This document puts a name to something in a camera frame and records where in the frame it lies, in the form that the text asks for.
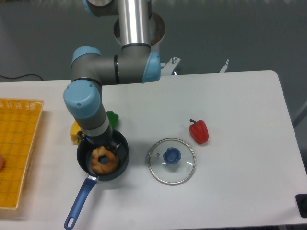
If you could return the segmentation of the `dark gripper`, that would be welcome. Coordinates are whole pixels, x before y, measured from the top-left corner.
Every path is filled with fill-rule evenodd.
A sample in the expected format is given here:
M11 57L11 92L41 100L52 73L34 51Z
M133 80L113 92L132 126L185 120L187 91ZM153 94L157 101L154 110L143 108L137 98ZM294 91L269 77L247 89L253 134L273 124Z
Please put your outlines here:
M120 144L118 144L118 131L112 130L112 134L105 132L96 137L86 136L81 141L81 147L83 148L96 148L104 146L107 149L112 149L112 151L118 151Z

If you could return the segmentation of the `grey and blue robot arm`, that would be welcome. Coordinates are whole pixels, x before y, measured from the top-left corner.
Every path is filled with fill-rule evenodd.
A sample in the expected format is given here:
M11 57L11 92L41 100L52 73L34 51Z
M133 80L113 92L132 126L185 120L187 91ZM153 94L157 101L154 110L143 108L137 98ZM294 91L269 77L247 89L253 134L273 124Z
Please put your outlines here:
M83 4L96 17L119 16L121 53L105 57L91 46L76 49L71 62L71 82L63 98L89 141L106 147L113 138L102 104L102 87L160 80L160 56L151 49L151 1L85 0Z

